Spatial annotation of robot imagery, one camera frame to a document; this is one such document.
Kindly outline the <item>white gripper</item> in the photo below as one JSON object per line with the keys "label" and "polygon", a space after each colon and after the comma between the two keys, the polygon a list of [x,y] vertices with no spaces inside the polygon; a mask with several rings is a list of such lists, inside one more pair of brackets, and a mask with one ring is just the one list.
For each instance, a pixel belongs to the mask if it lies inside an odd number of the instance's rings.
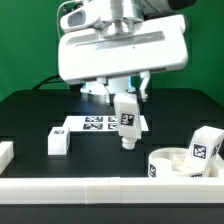
{"label": "white gripper", "polygon": [[63,16],[58,69],[69,84],[97,81],[112,103],[109,79],[140,73],[141,99],[146,101],[150,72],[179,70],[188,61],[184,39],[186,20],[171,15],[144,21],[136,17],[104,18],[88,8]]}

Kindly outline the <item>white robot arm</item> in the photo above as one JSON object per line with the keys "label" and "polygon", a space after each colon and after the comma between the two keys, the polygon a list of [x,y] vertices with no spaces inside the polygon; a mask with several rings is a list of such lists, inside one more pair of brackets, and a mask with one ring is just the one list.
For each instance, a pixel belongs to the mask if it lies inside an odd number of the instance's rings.
{"label": "white robot arm", "polygon": [[58,12],[58,69],[84,97],[109,102],[113,94],[133,92],[132,76],[180,70],[188,61],[187,21],[178,11],[197,0],[71,0]]}

